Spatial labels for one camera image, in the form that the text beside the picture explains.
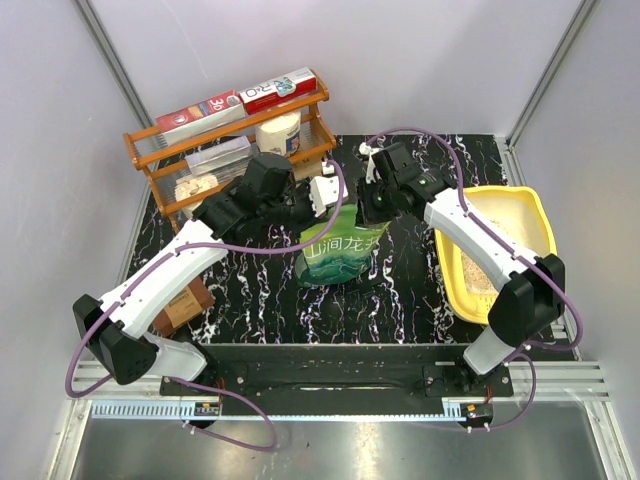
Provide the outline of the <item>green litter bag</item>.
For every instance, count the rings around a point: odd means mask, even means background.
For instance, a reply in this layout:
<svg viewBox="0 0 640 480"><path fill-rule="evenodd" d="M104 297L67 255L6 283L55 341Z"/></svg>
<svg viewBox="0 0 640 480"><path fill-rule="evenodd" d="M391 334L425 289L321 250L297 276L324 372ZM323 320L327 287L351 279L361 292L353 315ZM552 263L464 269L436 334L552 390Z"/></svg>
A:
<svg viewBox="0 0 640 480"><path fill-rule="evenodd" d="M389 222L357 226L358 209L343 205L336 221L318 241L301 250L295 277L303 287L343 284L371 268L371 252L389 227Z"/></svg>

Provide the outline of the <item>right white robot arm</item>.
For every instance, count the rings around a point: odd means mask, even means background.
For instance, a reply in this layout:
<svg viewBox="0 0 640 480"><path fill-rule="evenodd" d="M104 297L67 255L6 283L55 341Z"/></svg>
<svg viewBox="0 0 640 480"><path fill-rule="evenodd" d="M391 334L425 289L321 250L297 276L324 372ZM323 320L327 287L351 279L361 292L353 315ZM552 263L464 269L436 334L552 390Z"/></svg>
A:
<svg viewBox="0 0 640 480"><path fill-rule="evenodd" d="M555 254L541 257L518 244L467 201L447 178L426 172L401 143L360 153L368 160L357 183L359 226L412 214L443 233L473 260L498 295L488 325L466 347L454 375L468 396L486 389L491 374L565 311L565 266Z"/></svg>

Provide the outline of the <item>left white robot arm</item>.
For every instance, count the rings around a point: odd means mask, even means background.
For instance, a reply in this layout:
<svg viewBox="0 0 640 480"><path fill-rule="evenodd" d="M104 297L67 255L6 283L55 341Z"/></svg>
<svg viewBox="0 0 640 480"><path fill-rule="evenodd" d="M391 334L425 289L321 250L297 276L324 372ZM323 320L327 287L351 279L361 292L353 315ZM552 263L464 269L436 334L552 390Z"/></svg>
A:
<svg viewBox="0 0 640 480"><path fill-rule="evenodd" d="M80 296L72 312L81 337L108 379L131 384L145 375L178 377L195 395L213 390L212 360L189 342L150 334L160 312L201 272L228 253L281 255L296 247L249 246L258 232L276 224L304 231L340 203L337 170L297 181L291 162L274 153L249 160L245 172L204 198L180 232L133 276L99 298Z"/></svg>

